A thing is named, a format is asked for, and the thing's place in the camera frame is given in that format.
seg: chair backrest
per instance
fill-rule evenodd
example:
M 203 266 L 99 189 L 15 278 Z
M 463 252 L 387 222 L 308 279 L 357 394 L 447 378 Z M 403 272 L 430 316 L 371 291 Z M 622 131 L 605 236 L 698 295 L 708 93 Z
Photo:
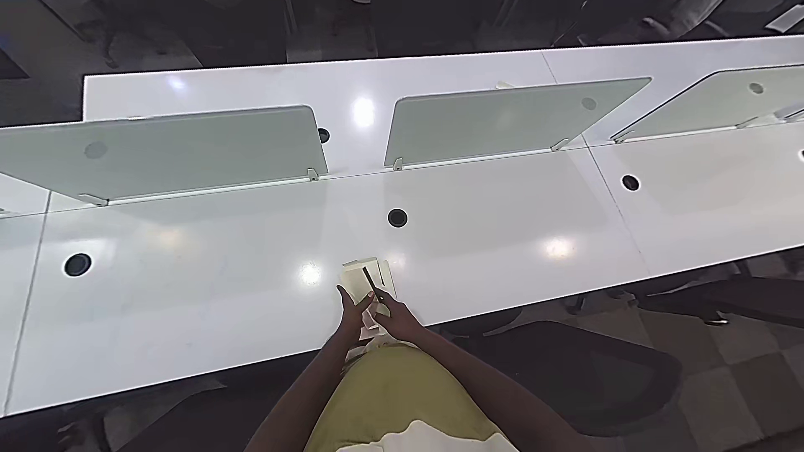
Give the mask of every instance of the chair backrest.
M 452 322 L 442 323 L 441 329 L 448 331 L 456 336 L 475 336 L 482 335 L 497 328 L 504 327 L 519 317 L 522 312 L 521 307 L 514 307 L 506 310 L 498 310 L 489 314 L 475 315 L 474 317 L 461 318 Z
M 681 380 L 681 363 L 667 353 L 562 323 L 528 323 L 454 342 L 586 435 L 619 436 L 653 425 Z
M 722 312 L 804 328 L 804 281 L 734 278 L 680 290 L 677 296 Z

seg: grommet hole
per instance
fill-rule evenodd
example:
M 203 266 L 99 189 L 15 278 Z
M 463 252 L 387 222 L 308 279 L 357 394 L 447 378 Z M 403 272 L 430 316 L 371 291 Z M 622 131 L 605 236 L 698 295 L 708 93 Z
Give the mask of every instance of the grommet hole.
M 90 266 L 92 266 L 92 258 L 88 254 L 73 254 L 64 262 L 64 272 L 68 276 L 81 276 L 87 273 Z
M 624 175 L 622 176 L 622 186 L 626 190 L 636 191 L 639 188 L 639 179 L 632 175 Z
M 321 139 L 321 143 L 326 143 L 330 140 L 330 131 L 327 129 L 323 129 L 321 127 L 318 128 L 318 138 Z
M 408 222 L 408 214 L 402 209 L 393 209 L 388 213 L 388 223 L 394 228 L 401 228 Z

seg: notepad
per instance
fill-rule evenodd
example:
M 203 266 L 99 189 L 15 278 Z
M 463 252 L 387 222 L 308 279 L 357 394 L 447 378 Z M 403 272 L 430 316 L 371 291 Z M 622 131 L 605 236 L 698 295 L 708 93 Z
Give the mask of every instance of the notepad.
M 352 261 L 343 264 L 341 285 L 347 290 L 355 304 L 363 300 L 371 291 L 371 285 L 366 279 L 366 275 L 363 273 L 363 267 L 368 270 L 368 274 L 371 276 L 371 280 L 377 288 L 385 290 L 393 298 L 396 298 L 396 290 L 394 289 L 394 283 L 391 278 L 391 268 L 388 265 L 388 261 L 377 261 L 376 257 L 369 257 L 360 261 Z M 360 330 L 361 339 L 387 334 L 385 329 L 374 321 L 374 314 L 377 312 L 391 315 L 391 312 L 384 304 L 377 301 L 373 302 L 363 312 L 363 328 Z

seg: desk surface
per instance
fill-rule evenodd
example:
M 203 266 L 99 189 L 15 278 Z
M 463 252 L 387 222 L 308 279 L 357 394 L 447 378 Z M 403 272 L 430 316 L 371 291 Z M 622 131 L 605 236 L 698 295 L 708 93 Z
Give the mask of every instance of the desk surface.
M 3 331 L 11 334 L 0 338 L 0 353 L 8 357 L 3 363 L 9 364 L 0 376 L 10 375 L 27 305 L 5 412 L 319 347 L 338 319 L 333 289 L 338 267 L 356 258 L 388 259 L 400 298 L 423 322 L 438 323 L 804 243 L 799 222 L 785 214 L 798 209 L 798 195 L 776 196 L 773 185 L 778 181 L 779 190 L 804 193 L 793 172 L 764 178 L 770 185 L 742 203 L 727 201 L 732 191 L 745 189 L 747 166 L 733 160 L 750 160 L 762 149 L 769 160 L 760 171 L 775 175 L 800 142 L 798 124 L 598 146 L 591 152 L 580 140 L 550 154 L 398 173 L 382 168 L 392 106 L 402 96 L 490 88 L 498 81 L 553 84 L 551 69 L 561 83 L 578 81 L 569 80 L 572 67 L 583 68 L 581 76 L 590 80 L 653 76 L 648 87 L 585 134 L 597 146 L 682 89 L 686 81 L 679 78 L 691 84 L 721 68 L 801 63 L 802 41 L 89 77 L 88 120 L 309 104 L 319 126 L 332 135 L 324 152 L 334 178 L 106 208 L 82 208 L 53 195 L 35 277 L 44 216 L 0 220 L 9 237 L 0 254 L 0 265 L 9 271 L 0 273 L 0 282 L 13 288 L 2 299 L 0 318 L 9 319 Z M 707 63 L 692 67 L 691 61 Z M 678 68 L 685 68 L 683 76 Z M 723 144 L 741 143 L 746 144 L 735 154 L 722 151 Z M 679 146 L 695 151 L 671 154 L 676 166 L 661 163 Z M 666 187 L 652 188 L 653 178 L 675 183 L 687 168 L 698 167 L 703 169 L 695 173 L 701 183 L 694 195 L 667 197 Z M 623 168 L 643 182 L 634 196 L 617 192 Z M 47 191 L 18 187 L 31 193 L 30 203 L 18 210 L 41 213 Z M 743 215 L 740 209 L 762 207 L 769 199 L 772 205 L 761 210 L 767 215 Z M 796 207 L 786 210 L 786 203 Z M 386 220 L 391 208 L 408 211 L 408 225 L 392 228 Z M 667 221 L 674 227 L 658 228 Z M 771 239 L 769 230 L 783 231 L 781 238 Z M 699 246 L 715 234 L 721 240 Z M 73 253 L 94 259 L 82 277 L 62 271 Z

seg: office chair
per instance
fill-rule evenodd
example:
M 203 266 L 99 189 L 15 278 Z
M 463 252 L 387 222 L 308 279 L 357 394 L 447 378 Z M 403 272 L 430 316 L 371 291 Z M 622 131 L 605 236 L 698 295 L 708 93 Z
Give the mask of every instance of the office chair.
M 698 317 L 707 325 L 725 325 L 720 312 L 804 328 L 804 281 L 753 277 L 741 273 L 728 280 L 649 294 L 644 281 L 634 294 L 644 310 Z
M 612 437 L 645 429 L 678 396 L 681 363 L 667 353 L 549 321 L 483 336 L 505 317 L 486 315 L 492 315 L 487 322 L 485 316 L 473 321 L 479 326 L 474 331 L 464 321 L 441 329 L 468 334 L 453 341 L 533 392 L 581 434 Z

